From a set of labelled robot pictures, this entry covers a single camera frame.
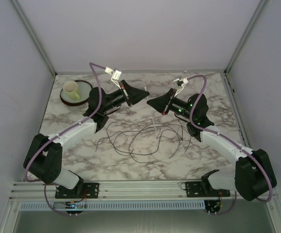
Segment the translucent white zip tie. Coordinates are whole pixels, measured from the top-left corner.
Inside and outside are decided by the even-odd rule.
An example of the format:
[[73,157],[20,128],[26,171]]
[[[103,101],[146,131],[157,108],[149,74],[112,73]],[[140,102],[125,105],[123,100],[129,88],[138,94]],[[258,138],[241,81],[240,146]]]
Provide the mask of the translucent white zip tie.
[[158,136],[158,132],[157,132],[156,124],[155,124],[155,121],[154,121],[154,116],[153,116],[153,113],[152,113],[151,110],[149,110],[149,113],[150,113],[151,121],[152,121],[154,130],[155,130],[155,136],[157,137]]

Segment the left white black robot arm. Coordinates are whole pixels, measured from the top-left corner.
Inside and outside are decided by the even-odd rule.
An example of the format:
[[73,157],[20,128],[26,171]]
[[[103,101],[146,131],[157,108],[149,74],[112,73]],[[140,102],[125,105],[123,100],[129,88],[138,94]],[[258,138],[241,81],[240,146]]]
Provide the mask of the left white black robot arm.
[[56,184],[78,196],[82,193],[83,179],[62,167],[63,154],[76,143],[100,131],[112,110],[126,103],[133,106],[149,96],[149,92],[132,87],[125,80],[119,81],[118,90],[107,94],[101,87],[90,90],[88,109],[83,117],[60,133],[45,136],[37,134],[30,145],[23,167],[37,181]]

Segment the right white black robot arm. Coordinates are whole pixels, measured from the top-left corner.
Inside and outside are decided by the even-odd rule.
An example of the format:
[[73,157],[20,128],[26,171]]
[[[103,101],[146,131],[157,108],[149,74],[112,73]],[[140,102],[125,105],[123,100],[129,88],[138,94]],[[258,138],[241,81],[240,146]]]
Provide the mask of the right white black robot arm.
[[187,120],[186,127],[191,137],[202,142],[229,161],[234,169],[212,170],[201,177],[206,194],[214,190],[238,192],[245,200],[252,201],[268,192],[273,194],[277,180],[268,154],[263,149],[245,147],[219,132],[207,117],[209,107],[204,94],[194,94],[188,101],[175,96],[176,90],[147,101],[147,104],[162,115],[172,111]]

